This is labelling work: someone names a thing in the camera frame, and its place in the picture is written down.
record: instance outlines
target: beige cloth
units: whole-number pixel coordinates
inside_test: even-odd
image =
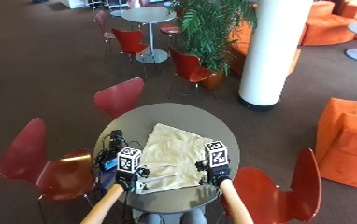
[[[196,162],[204,160],[209,142],[213,139],[159,123],[141,153],[141,166],[152,173],[140,182],[149,190],[137,190],[137,193],[197,186],[205,174],[197,170]]]

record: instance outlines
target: chair leg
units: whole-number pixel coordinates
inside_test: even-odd
[[[41,205],[41,199],[44,198],[44,194],[39,198],[39,205],[40,205],[40,211],[41,211],[41,218],[43,222],[47,223],[45,216],[44,216],[44,210],[43,210],[43,205]]]
[[[107,63],[107,43],[105,42],[104,42],[104,62]]]
[[[141,54],[141,62],[143,62],[143,73],[144,73],[144,80],[148,79],[148,75],[145,74],[145,62],[144,62],[144,55]]]
[[[89,201],[89,198],[88,198],[88,194],[84,194],[84,197],[85,197],[87,200],[88,200],[88,203],[89,203],[91,208],[93,208],[92,202]]]
[[[195,106],[197,106],[197,92],[199,92],[199,83],[196,83]]]
[[[121,76],[121,56],[123,56],[123,52],[120,52],[120,59],[119,59],[119,65],[120,65],[120,74],[119,74],[119,76]]]
[[[111,48],[111,52],[113,52],[113,48],[112,48],[112,40],[108,40],[108,47]]]
[[[171,84],[171,92],[169,92],[169,99],[172,99],[173,98],[173,90],[175,90],[175,81],[172,81],[172,84]]]

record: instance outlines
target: red plastic chair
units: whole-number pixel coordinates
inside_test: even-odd
[[[144,79],[147,79],[145,74],[145,63],[144,63],[144,57],[143,54],[145,51],[151,49],[151,46],[141,43],[143,40],[143,32],[139,31],[124,31],[116,28],[112,28],[113,34],[117,37],[117,40],[120,42],[123,53],[129,54],[131,63],[133,63],[132,56],[140,55],[141,56],[141,62],[143,62],[143,70],[144,70]]]
[[[104,37],[104,43],[105,43],[105,45],[104,45],[105,46],[104,53],[105,53],[105,57],[107,57],[107,43],[108,43],[111,51],[112,51],[111,40],[116,39],[116,36],[115,36],[115,34],[112,32],[105,31],[105,12],[103,10],[96,14],[95,22],[99,23],[100,28],[101,28],[103,37]]]
[[[277,224],[293,219],[309,222],[315,218],[323,187],[313,151],[309,148],[301,150],[288,191],[283,191],[269,176],[253,167],[239,170],[233,183],[255,223]],[[229,216],[224,197],[223,204]]]
[[[47,129],[41,119],[33,119],[15,138],[0,160],[0,174],[8,179],[27,180],[40,190],[41,199],[61,201],[85,196],[95,187],[92,150],[76,149],[57,161],[47,158]]]
[[[201,67],[200,58],[197,56],[180,53],[172,46],[169,46],[169,51],[175,61],[177,75],[191,83],[196,84],[195,105],[197,105],[199,82],[209,78],[215,72],[208,68]],[[173,95],[173,86],[175,82],[171,89],[169,99]]]
[[[176,45],[177,45],[177,34],[180,34],[180,28],[176,25],[173,25],[173,24],[164,24],[160,27],[159,42],[161,40],[161,37],[160,37],[161,34],[169,36],[168,45],[171,45],[171,39],[173,38],[173,35],[175,35],[176,36]]]
[[[120,115],[133,110],[141,96],[144,82],[140,77],[99,91],[95,95],[96,106],[116,119]]]

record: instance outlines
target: metal chair leg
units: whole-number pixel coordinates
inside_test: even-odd
[[[172,81],[172,84],[171,84],[171,92],[169,92],[169,99],[173,98],[173,90],[175,90],[175,81]]]
[[[120,59],[119,59],[119,65],[120,65],[120,74],[119,74],[119,76],[121,76],[121,56],[123,56],[123,52],[120,52]]]
[[[88,200],[88,203],[89,203],[91,208],[93,208],[92,202],[89,201],[89,198],[88,198],[88,194],[84,194],[84,197],[85,197],[87,200]]]
[[[111,39],[108,40],[108,47],[111,48],[111,52],[113,52],[112,41],[111,41]]]
[[[43,218],[43,223],[47,223],[45,216],[44,216],[44,210],[43,210],[43,205],[41,205],[41,199],[44,198],[44,194],[39,198],[39,205],[40,205],[40,211],[41,211],[41,218]]]
[[[143,62],[143,72],[144,72],[144,80],[148,79],[148,75],[145,74],[145,62],[144,62],[144,55],[141,54],[141,62]]]
[[[197,92],[199,92],[199,83],[196,83],[195,106],[197,106]]]

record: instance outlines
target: gray pants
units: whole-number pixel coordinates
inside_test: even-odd
[[[147,213],[141,215],[139,224],[161,224],[163,218],[160,214]],[[183,214],[180,219],[181,224],[208,224],[205,216],[200,209]]]

